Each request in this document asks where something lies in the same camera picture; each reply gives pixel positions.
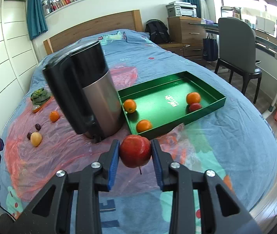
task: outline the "black backpack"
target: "black backpack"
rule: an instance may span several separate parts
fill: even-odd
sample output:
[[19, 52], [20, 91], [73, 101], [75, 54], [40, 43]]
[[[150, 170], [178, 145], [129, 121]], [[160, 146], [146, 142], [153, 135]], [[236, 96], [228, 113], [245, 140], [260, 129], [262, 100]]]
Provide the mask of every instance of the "black backpack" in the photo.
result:
[[155, 44], [170, 42], [168, 28], [158, 19], [151, 19], [146, 22], [145, 32], [150, 33], [150, 40]]

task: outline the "dark blue bag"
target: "dark blue bag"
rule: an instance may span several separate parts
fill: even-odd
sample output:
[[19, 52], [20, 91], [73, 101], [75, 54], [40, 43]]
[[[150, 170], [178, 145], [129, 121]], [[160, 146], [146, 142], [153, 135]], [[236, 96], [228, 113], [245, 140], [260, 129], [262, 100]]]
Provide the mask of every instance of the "dark blue bag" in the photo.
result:
[[206, 61], [216, 61], [219, 58], [219, 49], [212, 33], [208, 33], [208, 37], [203, 39], [203, 58]]

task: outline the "headboard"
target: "headboard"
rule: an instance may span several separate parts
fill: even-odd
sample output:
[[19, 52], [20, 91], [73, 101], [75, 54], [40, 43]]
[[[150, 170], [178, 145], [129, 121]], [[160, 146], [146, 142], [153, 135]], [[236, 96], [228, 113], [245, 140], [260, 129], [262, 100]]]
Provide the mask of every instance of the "headboard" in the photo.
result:
[[52, 54], [81, 38], [117, 29], [142, 32], [140, 11], [119, 12], [83, 22], [48, 38], [43, 44], [47, 54]]

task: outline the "metal screw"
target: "metal screw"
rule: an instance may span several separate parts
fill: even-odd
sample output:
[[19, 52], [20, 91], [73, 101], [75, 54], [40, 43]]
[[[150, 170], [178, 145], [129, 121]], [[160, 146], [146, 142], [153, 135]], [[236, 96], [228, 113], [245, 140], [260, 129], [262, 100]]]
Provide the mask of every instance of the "metal screw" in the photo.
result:
[[91, 164], [91, 167], [94, 168], [94, 169], [100, 168], [100, 166], [101, 166], [101, 164], [100, 164], [99, 162], [93, 162], [93, 163]]
[[214, 177], [214, 176], [215, 176], [215, 171], [213, 171], [213, 170], [207, 170], [207, 171], [206, 171], [206, 174], [207, 174], [207, 176], [209, 176], [209, 177]]
[[178, 162], [172, 162], [171, 164], [170, 164], [170, 166], [172, 167], [172, 168], [174, 168], [174, 169], [178, 169], [178, 168], [180, 168], [180, 164], [178, 163]]
[[56, 176], [58, 176], [58, 177], [63, 177], [64, 175], [65, 175], [65, 171], [63, 171], [63, 170], [59, 170], [56, 172]]

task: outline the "bed sheet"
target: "bed sheet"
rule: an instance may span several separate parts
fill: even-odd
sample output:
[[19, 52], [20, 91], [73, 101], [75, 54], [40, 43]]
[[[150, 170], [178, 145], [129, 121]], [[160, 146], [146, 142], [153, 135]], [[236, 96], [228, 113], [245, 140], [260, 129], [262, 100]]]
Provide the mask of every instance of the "bed sheet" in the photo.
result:
[[[120, 29], [78, 42], [90, 39], [100, 40], [110, 69], [135, 67], [138, 74], [135, 83], [189, 71], [224, 94], [227, 97], [224, 107], [191, 124], [175, 128], [173, 133], [178, 131], [175, 140], [188, 145], [192, 161], [186, 157], [184, 162], [189, 169], [202, 172], [216, 170], [248, 210], [264, 196], [277, 173], [277, 140], [266, 120], [237, 89], [206, 68], [163, 50], [152, 43], [146, 33]], [[25, 111], [31, 93], [46, 86], [42, 68], [52, 56], [46, 56], [35, 70], [29, 92], [4, 129], [2, 139], [5, 145], [10, 125]], [[172, 143], [170, 138], [167, 136], [162, 141], [162, 146], [167, 146], [168, 151]], [[0, 205], [18, 216], [28, 202], [17, 196], [16, 187], [12, 185], [4, 160], [4, 151], [7, 150], [5, 147], [1, 152]], [[151, 161], [145, 168], [145, 176], [136, 176], [129, 181], [128, 193], [101, 194], [103, 233], [162, 234], [168, 231], [172, 193], [161, 192], [154, 187], [146, 187], [149, 190], [143, 192], [146, 179], [155, 179]]]

